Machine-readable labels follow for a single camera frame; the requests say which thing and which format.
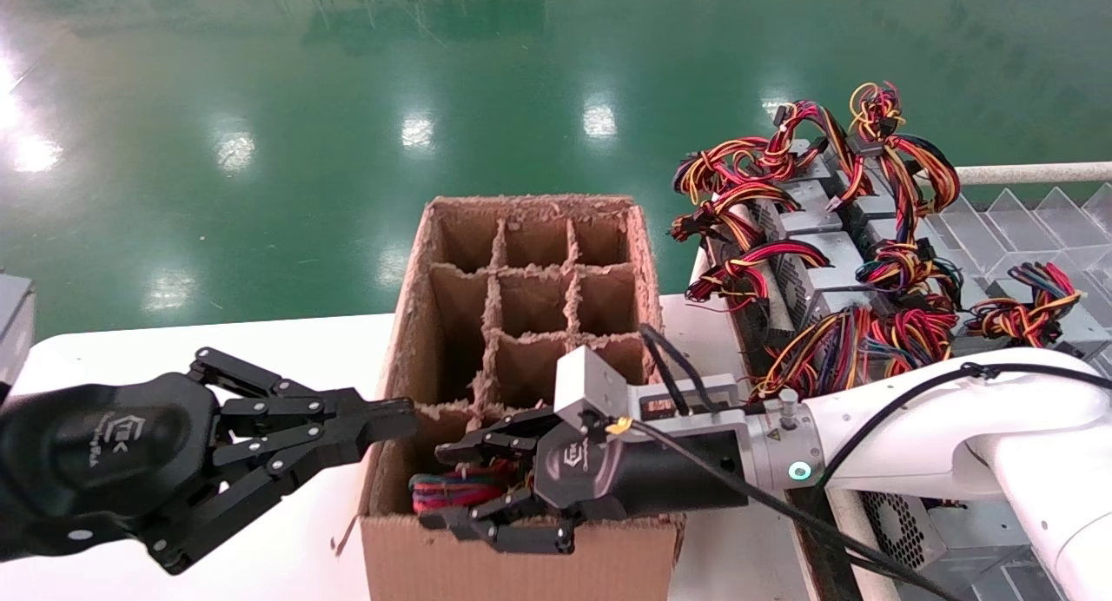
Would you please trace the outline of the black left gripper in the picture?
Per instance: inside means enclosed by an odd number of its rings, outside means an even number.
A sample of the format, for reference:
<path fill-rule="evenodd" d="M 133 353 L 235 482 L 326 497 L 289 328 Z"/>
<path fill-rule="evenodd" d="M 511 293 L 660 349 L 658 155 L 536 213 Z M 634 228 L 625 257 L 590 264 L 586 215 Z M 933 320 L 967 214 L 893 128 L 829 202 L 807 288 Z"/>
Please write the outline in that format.
<path fill-rule="evenodd" d="M 189 377 L 6 400 L 3 561 L 135 538 L 179 577 L 322 470 L 418 427 L 413 400 L 311 390 L 211 347 Z M 209 451 L 218 403 L 203 385 L 234 394 L 219 423 L 248 441 Z"/>

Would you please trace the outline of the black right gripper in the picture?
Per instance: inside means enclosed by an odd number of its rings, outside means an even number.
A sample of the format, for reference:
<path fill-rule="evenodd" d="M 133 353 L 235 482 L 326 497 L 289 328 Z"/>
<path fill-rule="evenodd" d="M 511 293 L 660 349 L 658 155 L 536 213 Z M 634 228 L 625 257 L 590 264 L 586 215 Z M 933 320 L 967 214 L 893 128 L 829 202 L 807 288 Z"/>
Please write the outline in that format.
<path fill-rule="evenodd" d="M 569 555 L 579 522 L 748 505 L 745 494 L 656 439 L 615 439 L 599 424 L 584 433 L 552 407 L 497 418 L 438 444 L 434 459 L 449 466 L 533 459 L 533 490 L 417 514 L 425 529 L 505 554 Z"/>

